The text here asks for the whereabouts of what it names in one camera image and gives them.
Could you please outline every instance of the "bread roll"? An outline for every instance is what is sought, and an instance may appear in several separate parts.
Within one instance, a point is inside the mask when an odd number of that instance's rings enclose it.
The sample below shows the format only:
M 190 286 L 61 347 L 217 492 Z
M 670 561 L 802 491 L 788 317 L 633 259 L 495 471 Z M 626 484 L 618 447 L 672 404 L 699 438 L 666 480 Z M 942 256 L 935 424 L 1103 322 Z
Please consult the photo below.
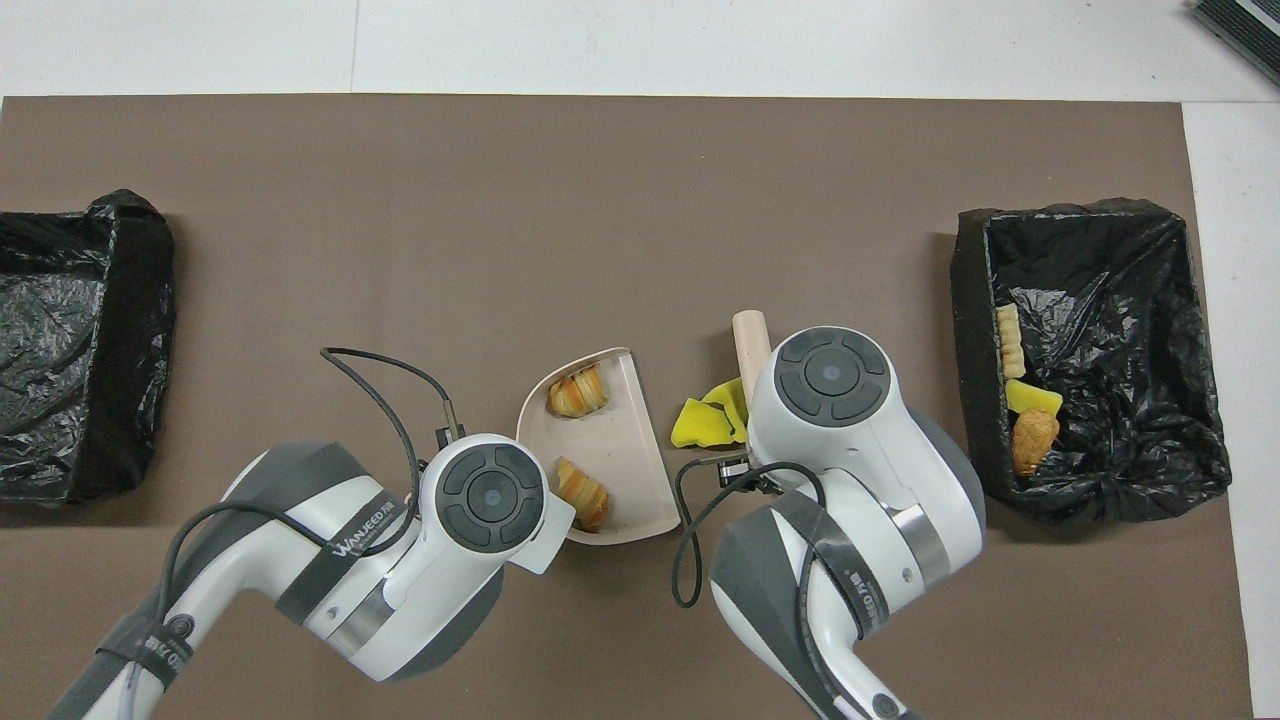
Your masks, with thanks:
M 1024 478 L 1034 475 L 1041 460 L 1048 455 L 1053 446 L 1059 429 L 1057 419 L 1039 407 L 1032 407 L 1019 415 L 1018 421 L 1014 423 L 1011 443 L 1014 473 Z
M 559 478 L 559 489 L 556 495 L 573 506 L 579 528 L 588 533 L 600 532 L 600 525 L 609 514 L 608 491 L 563 457 L 559 460 L 556 475 Z
M 581 418 L 609 401 L 609 388 L 600 379 L 600 364 L 566 375 L 547 391 L 547 410 L 561 418 Z

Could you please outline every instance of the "black plastic bag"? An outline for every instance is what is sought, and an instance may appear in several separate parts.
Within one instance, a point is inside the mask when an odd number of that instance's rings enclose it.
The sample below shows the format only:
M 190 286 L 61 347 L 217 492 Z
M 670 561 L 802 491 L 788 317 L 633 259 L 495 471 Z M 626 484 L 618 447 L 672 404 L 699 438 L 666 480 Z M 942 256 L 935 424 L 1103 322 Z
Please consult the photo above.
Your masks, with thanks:
M 137 487 L 174 327 L 173 237 L 120 190 L 84 213 L 0 213 L 0 501 Z
M 987 492 L 1038 520 L 1174 518 L 1231 482 L 1187 224 L 1147 201 L 960 215 L 951 264 L 960 397 Z M 1024 382 L 1061 432 L 1012 471 L 995 307 L 1014 302 Z

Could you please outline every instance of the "white table surface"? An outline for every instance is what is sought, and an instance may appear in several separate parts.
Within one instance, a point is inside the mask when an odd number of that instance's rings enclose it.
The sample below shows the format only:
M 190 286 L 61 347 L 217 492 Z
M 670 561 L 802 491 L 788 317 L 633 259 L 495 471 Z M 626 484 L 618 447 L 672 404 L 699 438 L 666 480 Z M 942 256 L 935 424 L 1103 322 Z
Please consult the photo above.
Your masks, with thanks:
M 1280 410 L 1280 293 L 1267 277 L 1280 268 L 1280 88 L 1183 3 L 0 3 L 0 99 L 206 92 L 1181 102 L 1253 708 L 1280 716 L 1280 528 L 1268 521 L 1280 482 L 1267 471 Z

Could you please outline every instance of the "yellow sponge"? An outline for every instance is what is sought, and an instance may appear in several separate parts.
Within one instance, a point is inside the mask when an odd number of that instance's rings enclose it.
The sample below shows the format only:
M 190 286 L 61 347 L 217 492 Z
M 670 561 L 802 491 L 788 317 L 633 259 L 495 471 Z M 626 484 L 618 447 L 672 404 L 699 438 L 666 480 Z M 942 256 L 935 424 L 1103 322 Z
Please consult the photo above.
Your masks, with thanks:
M 723 407 L 728 424 L 733 428 L 733 442 L 746 442 L 746 396 L 742 393 L 742 378 L 733 378 L 713 387 L 703 396 L 703 402 Z
M 1062 407 L 1062 396 L 1051 391 L 1029 386 L 1021 380 L 1005 382 L 1005 400 L 1009 409 L 1021 415 L 1032 407 L 1039 407 L 1050 415 L 1057 415 Z
M 694 398 L 685 401 L 685 407 L 671 428 L 671 445 L 676 447 L 713 447 L 733 442 L 733 425 L 723 410 Z

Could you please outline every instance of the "cable connector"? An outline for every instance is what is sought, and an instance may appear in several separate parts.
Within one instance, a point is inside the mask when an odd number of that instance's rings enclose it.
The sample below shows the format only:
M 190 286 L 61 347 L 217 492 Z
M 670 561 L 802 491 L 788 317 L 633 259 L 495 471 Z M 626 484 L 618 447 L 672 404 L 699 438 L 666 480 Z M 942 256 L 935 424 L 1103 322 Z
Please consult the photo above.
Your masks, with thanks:
M 730 460 L 721 460 L 716 464 L 716 474 L 719 477 L 721 487 L 727 488 L 733 480 L 741 478 L 751 469 L 751 464 L 748 462 L 746 457 L 733 457 Z M 750 492 L 755 488 L 742 488 L 742 492 Z
M 454 427 L 436 428 L 435 445 L 440 446 L 440 450 L 444 450 L 444 446 L 465 437 L 467 437 L 467 429 L 462 427 L 462 423 L 458 423 Z

